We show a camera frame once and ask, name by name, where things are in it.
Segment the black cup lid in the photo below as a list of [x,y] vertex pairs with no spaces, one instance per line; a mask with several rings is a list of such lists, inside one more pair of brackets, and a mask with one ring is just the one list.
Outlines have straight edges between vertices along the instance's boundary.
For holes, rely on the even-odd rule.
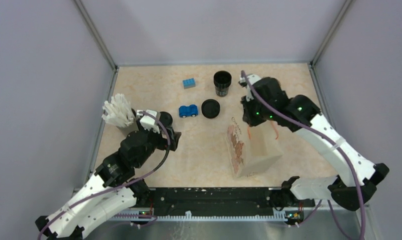
[[201,104],[202,115],[208,119],[216,118],[220,113],[221,106],[215,99],[207,99]]
[[160,122],[167,128],[171,127],[173,124],[173,117],[170,113],[166,111],[160,111],[160,117],[159,120]]

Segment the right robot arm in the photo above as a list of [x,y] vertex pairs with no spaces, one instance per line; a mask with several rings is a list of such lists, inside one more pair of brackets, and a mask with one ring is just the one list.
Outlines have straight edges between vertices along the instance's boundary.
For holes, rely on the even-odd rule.
[[320,108],[307,96],[288,97],[276,78],[241,75],[239,85],[247,93],[241,98],[243,121],[251,127],[275,121],[308,142],[337,172],[320,178],[291,177],[282,184],[282,200],[295,206],[305,199],[331,200],[356,211],[368,202],[390,169],[356,151],[330,125]]

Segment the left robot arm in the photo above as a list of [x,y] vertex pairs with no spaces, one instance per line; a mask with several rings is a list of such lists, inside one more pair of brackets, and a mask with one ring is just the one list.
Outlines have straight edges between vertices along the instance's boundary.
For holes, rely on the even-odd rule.
[[[142,207],[149,201],[149,189],[144,178],[157,171],[170,151],[177,150],[181,132],[166,128],[166,135],[152,130],[129,133],[119,149],[106,157],[86,184],[58,211],[40,216],[35,224],[37,239],[83,240],[114,215],[133,206]],[[149,173],[135,178],[139,169],[156,151],[165,155]]]

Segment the grey straw holder cup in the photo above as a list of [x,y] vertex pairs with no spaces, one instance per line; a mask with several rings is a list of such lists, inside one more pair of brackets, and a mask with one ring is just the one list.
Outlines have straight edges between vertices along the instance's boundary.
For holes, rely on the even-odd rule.
[[118,127],[118,129],[125,137],[127,137],[131,132],[138,131],[138,125],[134,122],[133,124],[126,127]]

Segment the blue toy car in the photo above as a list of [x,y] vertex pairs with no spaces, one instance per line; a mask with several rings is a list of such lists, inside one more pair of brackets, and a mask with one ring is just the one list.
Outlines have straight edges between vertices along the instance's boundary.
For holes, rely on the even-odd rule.
[[191,104],[188,106],[182,105],[178,109],[179,117],[196,117],[199,115],[198,106],[195,104]]

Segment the white straws bundle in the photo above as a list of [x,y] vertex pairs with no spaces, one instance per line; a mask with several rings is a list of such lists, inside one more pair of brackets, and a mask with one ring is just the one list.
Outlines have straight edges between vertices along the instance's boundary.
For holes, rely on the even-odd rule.
[[124,94],[117,93],[110,101],[104,101],[102,119],[106,124],[118,128],[126,128],[135,122],[135,114],[132,111],[130,101]]

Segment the blue toy brick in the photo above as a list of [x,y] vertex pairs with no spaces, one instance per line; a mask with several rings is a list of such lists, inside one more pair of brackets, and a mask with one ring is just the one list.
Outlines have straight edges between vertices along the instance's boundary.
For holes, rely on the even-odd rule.
[[182,81],[182,84],[184,89],[196,87],[196,81],[194,78],[185,79]]

